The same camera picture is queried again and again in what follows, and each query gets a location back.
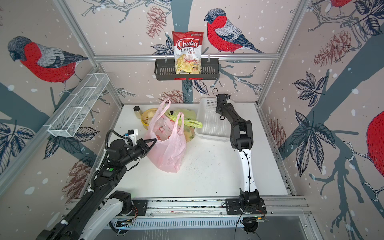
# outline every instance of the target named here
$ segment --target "red bird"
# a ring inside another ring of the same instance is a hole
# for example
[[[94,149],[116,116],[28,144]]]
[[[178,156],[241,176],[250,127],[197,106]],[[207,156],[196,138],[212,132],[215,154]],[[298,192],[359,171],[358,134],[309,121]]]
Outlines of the red bird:
[[[323,1],[327,1],[327,2],[331,3],[331,7],[329,8],[329,10],[326,13],[326,15],[328,15],[328,13],[329,13],[329,11],[331,10],[332,7],[338,7],[339,11],[340,11],[340,13],[336,16],[336,17],[338,17],[341,14],[345,14],[345,12],[341,12],[341,7],[346,5],[347,3],[349,3],[352,0],[320,0],[317,3],[315,3],[315,5],[317,5],[317,4],[319,4],[319,3],[323,2]]]
[[[239,49],[251,49],[258,53],[263,53],[249,42],[226,17],[225,12],[220,8],[209,10],[204,18],[207,23],[207,34],[209,42],[218,49],[218,52],[234,52]]]
[[[375,168],[384,177],[384,111],[374,117],[368,126],[368,154],[355,152],[350,142],[345,143],[349,144],[352,150],[352,157],[349,159],[349,161],[353,160],[355,154],[367,158],[373,163]],[[371,200],[378,202],[378,195],[381,191],[384,190],[384,186],[382,186],[379,190],[374,190],[369,183],[364,182],[364,184],[367,185],[375,193],[376,199]]]
[[[36,77],[51,83],[63,83],[72,75],[77,65],[87,57],[51,48],[32,42],[30,39],[17,36],[8,43],[8,51],[13,61],[20,60]]]

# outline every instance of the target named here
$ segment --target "white table surface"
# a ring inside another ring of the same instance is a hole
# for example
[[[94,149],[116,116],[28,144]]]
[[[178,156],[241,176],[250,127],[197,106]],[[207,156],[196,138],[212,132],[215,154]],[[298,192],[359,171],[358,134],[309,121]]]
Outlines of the white table surface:
[[[115,131],[121,135],[129,129],[138,129],[138,139],[146,133],[136,118],[133,107],[124,105]],[[139,105],[144,112],[159,105]],[[189,109],[197,113],[198,104],[172,104],[170,110]],[[268,140],[252,103],[235,104],[237,113],[252,122],[252,170],[260,195],[286,195],[287,190],[273,157]],[[111,134],[109,143],[118,139]],[[187,150],[178,173],[159,170],[147,157],[127,172],[115,190],[130,192],[132,197],[214,197],[240,194],[242,177],[240,160],[230,142],[201,139],[195,136],[187,143]],[[137,162],[127,165],[130,168]]]

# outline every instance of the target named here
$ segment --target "wall-mounted basket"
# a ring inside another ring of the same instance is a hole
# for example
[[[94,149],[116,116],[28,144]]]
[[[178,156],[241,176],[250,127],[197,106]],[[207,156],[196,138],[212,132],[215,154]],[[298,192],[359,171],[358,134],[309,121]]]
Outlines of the wall-mounted basket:
[[[55,137],[73,137],[108,83],[107,74],[91,74],[80,91],[73,94],[74,98],[49,127],[48,132]]]
[[[216,80],[219,78],[218,58],[201,59],[200,74],[176,74],[175,59],[156,59],[155,75],[157,80]]]

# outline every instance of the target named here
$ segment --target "robotic arm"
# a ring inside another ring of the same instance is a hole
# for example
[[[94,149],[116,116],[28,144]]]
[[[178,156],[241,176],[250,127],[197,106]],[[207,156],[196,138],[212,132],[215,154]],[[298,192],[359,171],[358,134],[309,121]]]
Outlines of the robotic arm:
[[[253,133],[251,121],[242,119],[231,103],[229,103],[231,95],[217,94],[216,112],[220,114],[220,119],[225,118],[231,123],[231,145],[232,148],[238,150],[241,161],[243,178],[240,188],[239,203],[240,208],[250,209],[258,208],[260,205],[260,196],[255,185],[255,179],[252,172],[251,148],[253,145]]]
[[[108,137],[111,132],[123,139],[114,140],[111,146],[108,147]],[[115,131],[108,131],[106,153],[100,165],[101,169],[96,169],[87,193],[60,223],[56,224],[50,231],[43,230],[36,240],[92,240],[116,215],[129,215],[133,211],[131,194],[115,191],[104,207],[94,214],[105,197],[117,186],[124,174],[137,164],[129,170],[125,166],[132,161],[138,160],[139,157],[144,158],[157,140],[139,139],[136,142],[134,141],[136,133],[133,130],[129,130],[126,136],[126,140],[132,143],[131,145],[126,144],[124,137]]]

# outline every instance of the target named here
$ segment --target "wallpaper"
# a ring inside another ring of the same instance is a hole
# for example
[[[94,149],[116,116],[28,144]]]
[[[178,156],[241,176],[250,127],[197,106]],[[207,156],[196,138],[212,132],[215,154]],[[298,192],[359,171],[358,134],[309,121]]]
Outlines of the wallpaper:
[[[275,53],[297,3],[297,0],[241,4],[231,0],[68,1],[97,55],[172,55],[172,31],[204,32],[203,53]],[[221,35],[216,33],[218,28],[222,29]],[[230,93],[234,101],[257,101],[271,64],[272,61],[222,61],[219,81],[166,83],[159,83],[153,77],[153,62],[104,63],[103,66],[112,73],[112,81],[121,89],[124,103],[150,103],[157,96],[174,97],[176,102],[180,99],[199,102],[200,98],[211,96],[213,88]],[[143,88],[143,82],[149,82],[150,87]]]
[[[1,177],[91,64],[52,1],[2,1],[0,33]],[[80,197],[117,112],[104,90],[74,137],[44,140],[0,198],[0,239],[35,239],[60,220]]]
[[[326,240],[384,235],[383,9],[311,2],[262,106]]]

